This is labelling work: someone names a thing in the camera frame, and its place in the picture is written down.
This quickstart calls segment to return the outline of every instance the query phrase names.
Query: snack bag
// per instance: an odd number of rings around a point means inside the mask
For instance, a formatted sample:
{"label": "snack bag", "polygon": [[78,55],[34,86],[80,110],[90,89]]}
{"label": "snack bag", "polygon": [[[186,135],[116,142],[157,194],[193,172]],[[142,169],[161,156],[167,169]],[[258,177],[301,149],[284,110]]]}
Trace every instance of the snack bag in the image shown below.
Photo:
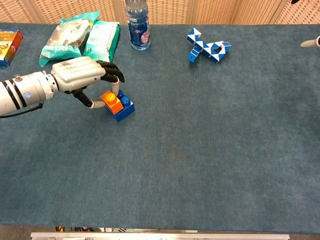
{"label": "snack bag", "polygon": [[39,59],[41,67],[50,60],[81,57],[81,51],[100,12],[88,12],[68,19],[60,19]]}
{"label": "snack bag", "polygon": [[119,22],[97,21],[85,45],[84,56],[111,63],[119,37]]}

